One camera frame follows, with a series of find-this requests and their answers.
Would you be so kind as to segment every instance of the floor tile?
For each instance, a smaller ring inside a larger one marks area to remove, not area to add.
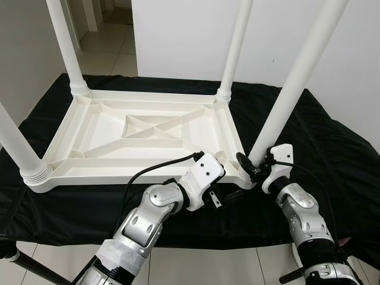
[[[54,272],[72,281],[94,256],[99,245],[49,246],[38,245],[33,258]],[[23,285],[51,285],[52,283],[27,272]]]
[[[119,53],[130,27],[118,24],[104,24],[98,32],[88,32],[81,41],[84,52]]]
[[[351,256],[350,259],[352,261],[352,265],[351,265],[352,268],[355,270],[357,276],[363,281],[363,284],[364,285],[370,285],[370,283],[367,279],[367,276],[366,276],[365,272],[363,271],[361,264],[359,263],[359,260],[353,256]]]
[[[133,281],[132,285],[148,285],[149,281],[149,265],[150,265],[150,256],[145,260],[142,265],[140,272]]]
[[[136,55],[119,54],[111,75],[138,76]]]
[[[154,248],[149,285],[264,285],[255,248],[230,251]]]
[[[292,254],[292,245],[276,245],[257,248],[265,285],[278,285],[278,279],[298,269]],[[288,285],[305,285],[305,279],[299,278]]]
[[[30,257],[33,255],[36,246],[36,243],[17,242],[19,250]],[[0,284],[20,285],[24,279],[25,273],[26,270],[17,264],[0,259]]]
[[[364,261],[359,260],[364,273],[366,274],[370,285],[379,285],[380,284],[380,271],[373,268],[369,264],[365,263]]]
[[[78,57],[83,74],[110,75],[117,53],[84,52]]]
[[[133,27],[132,26],[130,27],[131,28],[126,33],[126,38],[125,38],[123,46],[121,47],[120,53],[135,55],[136,54],[135,34],[134,34]]]

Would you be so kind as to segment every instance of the white tape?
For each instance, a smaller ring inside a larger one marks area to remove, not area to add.
[[[97,251],[96,257],[108,270],[122,267],[134,276],[137,276],[145,261],[138,252],[114,239],[106,239]]]

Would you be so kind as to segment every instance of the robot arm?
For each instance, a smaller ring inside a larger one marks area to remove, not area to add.
[[[303,264],[306,284],[359,285],[319,214],[316,199],[289,180],[291,166],[274,164],[276,161],[292,164],[292,146],[283,144],[269,149],[260,169],[249,165],[243,154],[237,157],[252,181],[261,179],[262,190],[275,196],[276,204],[289,223],[290,234]]]
[[[171,215],[202,207],[207,188],[225,174],[210,154],[203,155],[178,182],[152,185],[144,191],[141,204],[121,224],[113,239],[103,242],[80,285],[132,284]]]

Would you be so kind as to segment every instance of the black tablecloth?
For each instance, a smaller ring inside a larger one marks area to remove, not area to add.
[[[186,94],[215,94],[212,81],[86,76],[92,89]],[[234,83],[230,110],[244,151],[249,153],[280,88]],[[71,103],[68,77],[61,75],[43,96],[21,132],[42,157]],[[352,237],[346,248],[380,268],[380,157],[365,141],[332,120],[305,90],[278,143],[290,143],[294,162],[313,172],[328,189],[339,238]],[[291,179],[309,191],[328,217],[318,184],[293,169]],[[131,193],[148,185],[133,185]],[[219,184],[221,192],[236,185]],[[23,184],[17,166],[0,152],[0,238],[50,245],[102,243],[113,226],[123,185],[59,186],[36,194]],[[125,214],[138,205],[137,195]],[[286,219],[271,195],[255,188],[224,210],[211,206],[171,216],[157,246],[232,249],[291,242]]]

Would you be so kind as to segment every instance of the doorway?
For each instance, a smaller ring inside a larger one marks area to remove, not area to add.
[[[116,6],[118,2],[113,0],[68,0],[68,3],[80,44],[77,56],[82,73],[138,76],[132,8]],[[87,16],[94,15],[96,19],[97,14],[101,15],[101,21],[96,21],[94,31]]]
[[[83,3],[82,1],[78,0],[69,0],[69,6],[78,40],[81,40],[88,32],[88,25]]]

